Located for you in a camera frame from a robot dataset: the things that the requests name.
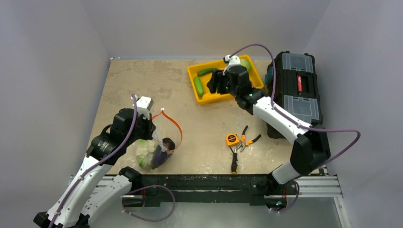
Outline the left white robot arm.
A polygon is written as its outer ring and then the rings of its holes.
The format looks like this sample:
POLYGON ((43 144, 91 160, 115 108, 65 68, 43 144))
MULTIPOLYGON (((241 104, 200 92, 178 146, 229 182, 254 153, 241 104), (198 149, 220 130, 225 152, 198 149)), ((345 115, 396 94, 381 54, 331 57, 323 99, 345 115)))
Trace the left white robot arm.
POLYGON ((97 208, 90 196, 99 181, 129 145, 151 139, 155 129, 148 109, 121 109, 91 141, 79 171, 59 200, 48 211, 39 212, 33 222, 40 228, 87 228, 97 208))

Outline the white cauliflower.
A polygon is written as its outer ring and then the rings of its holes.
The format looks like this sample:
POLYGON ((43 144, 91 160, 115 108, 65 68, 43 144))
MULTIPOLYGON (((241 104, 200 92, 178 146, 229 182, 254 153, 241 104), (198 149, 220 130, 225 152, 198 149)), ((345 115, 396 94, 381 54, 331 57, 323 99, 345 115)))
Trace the white cauliflower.
POLYGON ((144 171, 152 169, 152 159, 158 143, 154 140, 139 139, 135 142, 135 154, 139 167, 144 171))

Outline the clear orange zip bag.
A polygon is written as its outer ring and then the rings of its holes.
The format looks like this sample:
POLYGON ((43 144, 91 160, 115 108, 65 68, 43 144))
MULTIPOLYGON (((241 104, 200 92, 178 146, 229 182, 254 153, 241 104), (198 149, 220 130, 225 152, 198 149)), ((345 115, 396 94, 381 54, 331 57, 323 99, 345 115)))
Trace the clear orange zip bag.
POLYGON ((134 126, 134 153, 139 167, 154 170, 173 156, 178 145, 169 137, 162 138, 153 123, 154 116, 147 108, 137 109, 134 126))

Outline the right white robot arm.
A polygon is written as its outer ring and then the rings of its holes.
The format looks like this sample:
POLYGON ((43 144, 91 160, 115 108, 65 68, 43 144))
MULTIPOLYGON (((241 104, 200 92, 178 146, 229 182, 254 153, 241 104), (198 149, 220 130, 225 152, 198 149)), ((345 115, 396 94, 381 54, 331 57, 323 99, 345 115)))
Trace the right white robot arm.
POLYGON ((312 128, 276 105, 261 89, 254 88, 244 66, 214 70, 207 87, 211 93, 232 95, 241 109, 268 123, 292 144, 289 162, 268 175, 270 192, 279 193, 288 181, 309 174, 330 158, 324 129, 312 128))

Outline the purple eggplant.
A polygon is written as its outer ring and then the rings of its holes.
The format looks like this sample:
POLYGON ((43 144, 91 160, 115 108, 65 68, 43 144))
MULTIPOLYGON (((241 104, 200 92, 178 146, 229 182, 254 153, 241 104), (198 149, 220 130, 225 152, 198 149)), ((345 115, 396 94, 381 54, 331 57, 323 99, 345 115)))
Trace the purple eggplant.
POLYGON ((163 146, 161 147, 161 145, 158 144, 154 150, 151 168, 156 169, 165 163, 172 156, 172 151, 174 151, 175 147, 175 142, 171 138, 163 138, 163 146))

